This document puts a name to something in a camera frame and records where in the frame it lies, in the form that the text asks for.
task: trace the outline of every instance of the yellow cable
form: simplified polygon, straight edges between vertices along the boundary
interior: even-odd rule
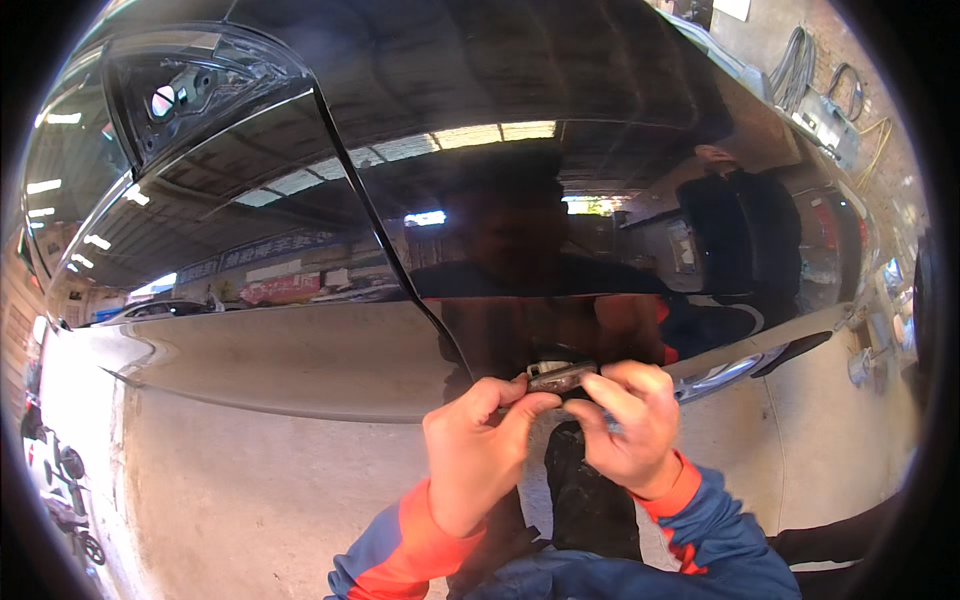
[[[887,140],[890,139],[890,133],[894,129],[894,123],[890,120],[890,117],[883,117],[867,129],[860,132],[860,135],[866,135],[867,133],[873,131],[874,129],[879,128],[880,141],[876,144],[876,150],[874,151],[874,156],[870,159],[870,163],[860,172],[860,175],[856,177],[856,187],[859,190],[866,189],[867,183],[870,182],[870,177],[874,173],[876,168],[876,162],[880,159],[880,153],[883,152],[883,149],[887,145]]]

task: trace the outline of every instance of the blue jacket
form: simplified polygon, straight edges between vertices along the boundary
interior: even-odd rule
[[[767,545],[753,515],[724,491],[723,475],[683,455],[680,478],[658,500],[636,498],[669,540],[680,572],[666,572],[589,552],[546,550],[502,567],[470,593],[488,598],[800,598],[786,563]],[[444,534],[427,505],[429,480],[380,513],[328,577],[348,599],[422,598],[429,580],[450,575],[484,532],[463,540]]]

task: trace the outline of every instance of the red sign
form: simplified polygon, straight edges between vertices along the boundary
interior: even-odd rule
[[[264,300],[305,300],[318,292],[320,273],[303,273],[248,283],[240,288],[240,298],[250,304],[257,304]]]

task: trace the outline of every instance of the hand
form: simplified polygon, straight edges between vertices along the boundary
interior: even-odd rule
[[[430,514],[448,535],[468,536],[519,483],[530,425],[561,404],[554,394],[526,391],[526,373],[509,382],[484,377],[423,418],[430,462]],[[510,406],[510,411],[494,426],[500,406]]]
[[[607,365],[601,373],[585,375],[581,385],[620,422],[623,434],[610,432],[592,402],[564,405],[584,430],[587,463],[645,500],[667,495],[683,468],[673,452],[680,420],[673,380],[660,367],[635,361]]]

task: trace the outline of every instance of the tire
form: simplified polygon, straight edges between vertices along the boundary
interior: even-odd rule
[[[84,461],[80,458],[77,450],[73,448],[68,447],[62,452],[60,455],[60,465],[71,479],[83,479],[86,474]]]
[[[84,554],[92,563],[100,566],[107,563],[107,555],[104,553],[103,546],[89,532],[81,532],[80,541],[84,545]]]

